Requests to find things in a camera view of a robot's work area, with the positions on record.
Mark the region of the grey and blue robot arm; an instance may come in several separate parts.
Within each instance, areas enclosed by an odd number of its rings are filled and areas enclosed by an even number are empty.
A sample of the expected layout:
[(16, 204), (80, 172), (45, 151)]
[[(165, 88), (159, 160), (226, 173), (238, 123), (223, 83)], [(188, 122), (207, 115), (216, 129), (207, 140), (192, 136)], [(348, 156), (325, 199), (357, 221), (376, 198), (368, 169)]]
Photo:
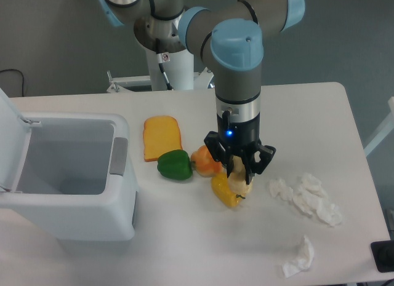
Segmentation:
[(262, 173), (276, 152), (259, 138), (263, 38), (300, 22), (305, 0), (236, 0), (221, 11), (184, 0), (99, 1), (113, 25), (133, 24), (153, 90), (192, 89), (195, 59), (212, 71), (218, 130), (204, 142), (227, 173), (236, 158), (247, 183)]

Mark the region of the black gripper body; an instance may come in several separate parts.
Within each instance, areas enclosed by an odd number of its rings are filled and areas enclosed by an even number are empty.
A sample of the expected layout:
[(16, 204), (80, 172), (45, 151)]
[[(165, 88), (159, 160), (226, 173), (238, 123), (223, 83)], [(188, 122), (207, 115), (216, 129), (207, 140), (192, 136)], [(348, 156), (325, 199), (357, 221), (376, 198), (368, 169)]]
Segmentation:
[(217, 130), (210, 131), (205, 140), (218, 140), (233, 156), (241, 158), (242, 154), (255, 148), (274, 148), (263, 145), (260, 140), (260, 116), (246, 121), (235, 122), (229, 111), (216, 115)]

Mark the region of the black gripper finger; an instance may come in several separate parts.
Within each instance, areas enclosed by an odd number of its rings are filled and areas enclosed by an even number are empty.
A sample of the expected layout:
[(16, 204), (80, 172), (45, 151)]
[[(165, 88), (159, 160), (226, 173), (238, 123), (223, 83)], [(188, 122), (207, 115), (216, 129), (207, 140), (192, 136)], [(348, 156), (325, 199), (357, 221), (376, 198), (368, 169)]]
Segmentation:
[(204, 143), (213, 160), (222, 164), (226, 170), (227, 178), (229, 178), (234, 168), (233, 155), (230, 154), (218, 140), (205, 140)]
[(242, 154), (241, 158), (246, 170), (245, 180), (247, 185), (252, 182), (255, 174), (262, 174), (274, 155), (274, 148), (255, 148), (247, 150)]

